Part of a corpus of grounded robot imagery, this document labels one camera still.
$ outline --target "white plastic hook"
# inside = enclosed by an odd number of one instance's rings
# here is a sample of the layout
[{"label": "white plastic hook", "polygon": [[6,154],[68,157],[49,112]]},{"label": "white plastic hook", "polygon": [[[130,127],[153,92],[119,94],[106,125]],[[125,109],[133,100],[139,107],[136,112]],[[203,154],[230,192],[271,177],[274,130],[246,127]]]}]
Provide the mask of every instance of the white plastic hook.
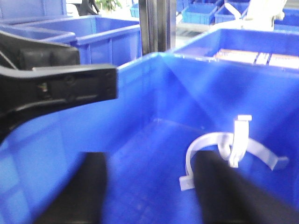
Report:
[{"label": "white plastic hook", "polygon": [[234,15],[236,20],[241,18],[241,13],[235,7],[233,7],[231,4],[225,3],[224,6],[231,14]]},{"label": "white plastic hook", "polygon": [[230,167],[238,168],[238,162],[246,153],[249,141],[249,121],[251,120],[251,115],[239,115],[235,120],[233,147],[228,159]]},{"label": "white plastic hook", "polygon": [[179,178],[182,191],[194,188],[191,159],[197,151],[208,146],[218,145],[221,156],[228,160],[229,164],[232,163],[232,165],[238,164],[247,151],[258,157],[271,170],[284,169],[286,167],[289,162],[288,157],[278,157],[267,147],[248,137],[249,127],[247,125],[250,120],[250,115],[238,116],[237,120],[235,120],[235,133],[208,133],[198,137],[191,143],[186,153],[186,176]]}]

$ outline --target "white plastic part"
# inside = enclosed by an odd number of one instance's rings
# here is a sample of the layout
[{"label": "white plastic part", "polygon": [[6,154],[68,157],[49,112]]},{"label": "white plastic part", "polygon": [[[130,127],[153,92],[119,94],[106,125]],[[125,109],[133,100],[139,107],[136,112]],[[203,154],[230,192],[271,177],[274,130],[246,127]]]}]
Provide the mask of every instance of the white plastic part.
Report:
[{"label": "white plastic part", "polygon": [[283,20],[285,14],[283,8],[287,0],[251,0],[244,18],[240,19],[241,14],[229,3],[225,7],[234,16],[234,21],[215,24],[212,29],[233,28],[251,29],[262,31],[273,31],[274,20]]},{"label": "white plastic part", "polygon": [[[248,122],[251,117],[238,117],[237,126],[239,125],[239,121]],[[191,145],[187,149],[186,153],[186,176],[182,176],[179,178],[180,181],[180,187],[181,191],[193,189],[194,183],[193,183],[193,171],[191,167],[191,159],[196,154],[197,151],[202,150],[208,146],[218,146],[219,153],[221,157],[225,160],[233,160],[233,162],[237,161],[239,162],[245,154],[243,152],[243,147],[246,145],[245,151],[253,154],[257,158],[259,158],[261,161],[263,161],[272,171],[277,169],[284,169],[286,165],[289,163],[289,158],[286,156],[278,157],[275,155],[271,150],[269,150],[267,147],[262,145],[261,143],[250,139],[247,137],[247,143],[244,145],[241,145],[242,152],[236,152],[232,154],[234,148],[234,144],[239,145],[238,139],[236,139],[235,135],[236,132],[239,131],[239,129],[235,128],[235,133],[228,133],[228,132],[214,132],[214,133],[208,133],[204,134],[200,137],[198,137],[196,140],[194,140]],[[245,138],[247,136],[247,131],[241,133],[239,136],[241,138]]]},{"label": "white plastic part", "polygon": [[224,6],[231,14],[234,15],[236,20],[241,18],[241,13],[238,10],[236,10],[236,8],[233,7],[231,4],[225,3]]},{"label": "white plastic part", "polygon": [[234,141],[228,163],[233,168],[238,168],[239,161],[243,159],[249,141],[249,121],[251,115],[239,115],[235,120]]}]

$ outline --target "stacked blue crate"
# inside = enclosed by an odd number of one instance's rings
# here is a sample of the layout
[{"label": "stacked blue crate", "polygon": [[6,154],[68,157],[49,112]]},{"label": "stacked blue crate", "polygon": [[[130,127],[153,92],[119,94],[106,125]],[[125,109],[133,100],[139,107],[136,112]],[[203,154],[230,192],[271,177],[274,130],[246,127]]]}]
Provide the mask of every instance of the stacked blue crate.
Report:
[{"label": "stacked blue crate", "polygon": [[277,30],[286,30],[292,32],[299,32],[299,10],[295,8],[284,8],[284,19],[275,20],[274,28]]},{"label": "stacked blue crate", "polygon": [[13,27],[9,25],[0,25],[0,31],[24,38],[44,41],[70,44],[76,40],[76,35],[72,32],[48,30],[42,28]]},{"label": "stacked blue crate", "polygon": [[191,5],[194,0],[177,0],[177,12],[182,12],[184,8]]},{"label": "stacked blue crate", "polygon": [[224,4],[224,0],[195,0],[194,4],[196,3],[214,4],[220,8]]},{"label": "stacked blue crate", "polygon": [[20,24],[19,27],[46,28],[73,32],[81,64],[111,63],[122,65],[141,56],[141,34],[138,21],[80,16]]},{"label": "stacked blue crate", "polygon": [[65,0],[1,1],[0,23],[19,24],[67,17]]},{"label": "stacked blue crate", "polygon": [[182,11],[183,22],[209,25],[214,22],[216,11],[214,4],[193,4]]}]

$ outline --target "blue storage bin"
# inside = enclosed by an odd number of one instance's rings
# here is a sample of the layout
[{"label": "blue storage bin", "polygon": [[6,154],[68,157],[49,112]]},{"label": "blue storage bin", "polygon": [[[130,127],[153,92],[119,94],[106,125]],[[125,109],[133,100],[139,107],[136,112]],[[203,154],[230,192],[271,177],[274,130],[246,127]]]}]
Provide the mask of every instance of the blue storage bin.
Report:
[{"label": "blue storage bin", "polygon": [[214,4],[221,7],[224,4],[224,0],[195,0],[194,4],[196,3]]},{"label": "blue storage bin", "polygon": [[273,31],[218,29],[192,39],[170,52],[190,57],[212,57],[220,49],[299,56],[299,35]]},{"label": "blue storage bin", "polygon": [[177,12],[182,12],[184,8],[191,5],[194,0],[177,0]]},{"label": "blue storage bin", "polygon": [[299,208],[298,71],[155,53],[121,66],[118,85],[118,99],[38,117],[4,140],[2,223],[33,220],[79,151],[107,153],[101,223],[201,223],[195,191],[179,187],[187,148],[203,134],[233,132],[238,114],[252,115],[251,138],[290,158],[271,171],[246,153],[238,170]]},{"label": "blue storage bin", "polygon": [[[248,3],[240,3],[240,2],[229,2],[233,7],[235,7],[241,14],[241,18],[246,14],[249,4]],[[223,5],[216,13],[215,13],[215,23],[227,22],[235,20],[234,15],[232,15]]]},{"label": "blue storage bin", "polygon": [[284,19],[274,21],[274,29],[298,32],[299,30],[299,10],[295,8],[284,8]]},{"label": "blue storage bin", "polygon": [[211,24],[216,11],[217,6],[214,4],[193,4],[182,11],[183,22]]},{"label": "blue storage bin", "polygon": [[1,1],[0,23],[19,24],[66,17],[65,0]]},{"label": "blue storage bin", "polygon": [[141,56],[141,34],[138,21],[90,15],[19,26],[75,33],[77,40],[71,45],[79,49],[81,64],[111,63],[118,66]]},{"label": "blue storage bin", "polygon": [[76,36],[74,33],[47,30],[42,28],[19,28],[7,25],[0,25],[0,30],[13,35],[46,42],[70,44],[71,42],[76,40]]},{"label": "blue storage bin", "polygon": [[138,5],[138,3],[137,3],[137,4],[134,4],[134,5],[130,8],[130,11],[131,11],[131,16],[132,16],[132,17],[139,18],[139,5]]}]

